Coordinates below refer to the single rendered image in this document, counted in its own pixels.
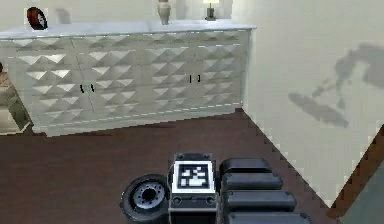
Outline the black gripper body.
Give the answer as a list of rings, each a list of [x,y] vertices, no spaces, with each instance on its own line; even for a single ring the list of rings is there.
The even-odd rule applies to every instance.
[[[130,224],[169,224],[169,196],[166,177],[147,174],[125,188],[119,207]]]

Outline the white diamond-pattern sideboard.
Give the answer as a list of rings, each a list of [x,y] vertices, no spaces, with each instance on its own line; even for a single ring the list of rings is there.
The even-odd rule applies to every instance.
[[[243,105],[251,25],[57,24],[0,31],[0,61],[36,133],[224,115]]]

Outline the beige wooden furniture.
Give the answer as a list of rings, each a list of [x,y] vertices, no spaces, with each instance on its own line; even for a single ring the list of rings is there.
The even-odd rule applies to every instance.
[[[30,125],[28,113],[0,63],[0,136],[22,134]]]

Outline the beige vase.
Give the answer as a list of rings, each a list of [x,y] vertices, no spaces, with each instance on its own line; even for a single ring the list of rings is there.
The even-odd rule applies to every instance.
[[[168,0],[158,0],[157,11],[162,25],[169,24],[171,5]]]

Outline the red and black round object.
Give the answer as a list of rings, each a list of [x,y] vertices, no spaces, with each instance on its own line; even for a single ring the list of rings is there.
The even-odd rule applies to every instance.
[[[37,7],[27,9],[27,19],[33,30],[45,30],[48,28],[47,19],[43,11]]]

